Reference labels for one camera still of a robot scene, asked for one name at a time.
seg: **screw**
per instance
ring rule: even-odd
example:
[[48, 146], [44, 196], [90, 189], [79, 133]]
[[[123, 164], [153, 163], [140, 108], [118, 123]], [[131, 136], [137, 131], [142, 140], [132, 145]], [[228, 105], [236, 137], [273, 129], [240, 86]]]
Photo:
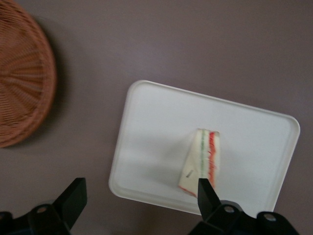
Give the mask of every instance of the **screw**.
[[230, 206], [224, 207], [224, 210], [225, 210], [227, 213], [234, 213], [234, 212], [235, 212], [235, 210], [234, 210], [232, 207], [230, 207]]
[[272, 215], [272, 214], [264, 214], [264, 217], [265, 217], [265, 219], [267, 219], [268, 221], [271, 221], [271, 222], [275, 222], [275, 221], [276, 221], [275, 216]]
[[42, 213], [42, 212], [45, 212], [46, 210], [47, 210], [47, 207], [40, 207], [38, 208], [37, 213]]

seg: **round wicker basket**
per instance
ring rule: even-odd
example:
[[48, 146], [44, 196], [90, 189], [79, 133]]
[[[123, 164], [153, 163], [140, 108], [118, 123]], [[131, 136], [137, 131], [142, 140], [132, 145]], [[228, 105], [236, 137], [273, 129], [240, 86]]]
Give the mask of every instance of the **round wicker basket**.
[[0, 0], [0, 147], [38, 128], [55, 88], [54, 57], [44, 33], [16, 3]]

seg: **white tray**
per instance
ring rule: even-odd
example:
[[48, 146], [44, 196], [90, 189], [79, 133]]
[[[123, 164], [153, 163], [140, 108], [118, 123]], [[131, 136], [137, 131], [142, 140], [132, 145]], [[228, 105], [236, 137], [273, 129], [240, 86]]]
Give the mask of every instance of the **white tray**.
[[274, 209], [300, 126], [291, 116], [149, 81], [128, 91], [109, 185], [120, 197], [200, 214], [178, 188], [197, 128], [219, 131], [216, 193], [250, 216]]

